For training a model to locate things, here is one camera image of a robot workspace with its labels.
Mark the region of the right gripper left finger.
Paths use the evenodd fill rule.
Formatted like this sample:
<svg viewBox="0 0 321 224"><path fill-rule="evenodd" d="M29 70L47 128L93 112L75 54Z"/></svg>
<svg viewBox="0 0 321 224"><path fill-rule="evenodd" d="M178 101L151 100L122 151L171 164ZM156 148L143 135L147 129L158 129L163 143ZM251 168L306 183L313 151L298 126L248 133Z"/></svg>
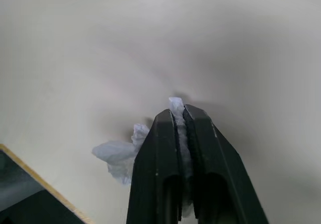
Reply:
<svg viewBox="0 0 321 224"><path fill-rule="evenodd" d="M165 109L155 116L135 158L126 224L178 224L182 181L177 127Z"/></svg>

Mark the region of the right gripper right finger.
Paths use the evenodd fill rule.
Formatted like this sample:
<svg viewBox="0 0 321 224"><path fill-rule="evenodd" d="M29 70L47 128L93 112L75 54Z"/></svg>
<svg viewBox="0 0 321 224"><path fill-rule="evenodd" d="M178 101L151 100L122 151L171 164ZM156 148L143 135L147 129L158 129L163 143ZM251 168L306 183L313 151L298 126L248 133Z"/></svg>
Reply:
<svg viewBox="0 0 321 224"><path fill-rule="evenodd" d="M184 120L198 224L269 224L240 155L209 115L187 104Z"/></svg>

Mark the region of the large white paper ball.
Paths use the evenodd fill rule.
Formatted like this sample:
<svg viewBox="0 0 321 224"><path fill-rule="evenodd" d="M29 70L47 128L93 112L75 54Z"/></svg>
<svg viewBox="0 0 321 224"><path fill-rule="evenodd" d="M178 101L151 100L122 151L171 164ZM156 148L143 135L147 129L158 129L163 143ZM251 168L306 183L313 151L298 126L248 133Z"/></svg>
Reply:
<svg viewBox="0 0 321 224"><path fill-rule="evenodd" d="M187 127L183 118L185 110L183 100L180 97L169 98L169 109L174 116L178 128L180 154L183 161L183 201L182 216L191 215L192 201L192 158L188 149ZM144 124L135 124L131 142L108 141L92 149L92 154L107 163L108 172L114 179L123 185L130 185L132 181L134 160L146 139L150 128Z"/></svg>

